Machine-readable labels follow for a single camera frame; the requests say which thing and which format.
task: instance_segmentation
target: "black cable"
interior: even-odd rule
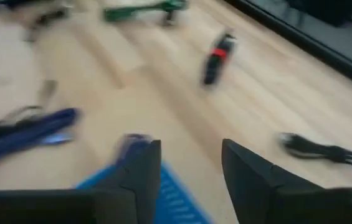
[[[36,40],[37,32],[41,28],[47,27],[52,23],[52,21],[67,17],[68,14],[69,14],[69,9],[67,9],[66,7],[61,7],[54,11],[41,14],[28,28],[27,41],[34,42]]]
[[[282,133],[280,142],[287,153],[299,159],[328,159],[352,165],[352,151],[339,146],[324,146],[292,133]]]
[[[23,116],[22,119],[17,119],[20,115],[26,111],[35,111],[32,115]],[[38,118],[42,114],[41,106],[25,106],[18,110],[15,110],[0,120],[0,138],[9,134],[15,133],[25,128],[30,128],[35,125]]]

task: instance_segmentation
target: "green object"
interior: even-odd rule
[[[186,0],[166,0],[145,6],[106,8],[103,13],[107,22],[118,22],[131,19],[140,11],[164,11],[167,13],[173,13],[174,11],[185,10],[187,7],[188,4]]]

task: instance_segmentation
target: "blue mesh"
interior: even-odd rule
[[[89,189],[100,179],[110,174],[113,166],[107,167],[85,180],[76,189]],[[155,224],[208,224],[208,216],[194,203],[191,194],[183,187],[169,166],[161,165],[161,187],[156,200]]]

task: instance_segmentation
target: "wooden floor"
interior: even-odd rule
[[[159,12],[106,24],[97,2],[79,2],[34,45],[0,15],[0,117],[36,103],[46,78],[59,83],[52,110],[83,111],[76,141],[0,160],[0,189],[71,187],[109,163],[125,133],[161,139],[163,159],[216,223],[236,223],[221,170],[223,138],[324,187],[352,186],[351,166],[299,161],[276,142],[278,132],[294,132],[352,149],[352,82],[338,72],[220,1],[190,1],[170,29]],[[226,27],[235,29],[237,52],[220,84],[204,90],[204,60]]]

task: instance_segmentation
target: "wire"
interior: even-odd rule
[[[36,41],[36,35],[39,29],[41,29],[42,27],[47,27],[49,24],[52,23],[52,21],[67,17],[68,13],[68,8],[61,7],[54,11],[40,15],[28,28],[28,35],[26,40],[29,42]]]
[[[299,159],[328,159],[352,165],[352,151],[339,146],[324,146],[293,133],[282,133],[280,142],[288,154]]]
[[[38,108],[28,106],[17,111],[25,112]],[[77,109],[67,108],[49,114],[28,116],[15,124],[3,124],[4,121],[0,121],[0,157],[40,144],[41,139],[73,125],[79,114]]]
[[[37,111],[32,115],[25,116],[22,119],[16,119],[17,116],[24,114],[26,111]],[[41,106],[25,106],[18,110],[15,110],[3,119],[0,120],[0,138],[15,133],[17,131],[22,131],[23,129],[30,128],[35,125],[38,118],[42,114]]]

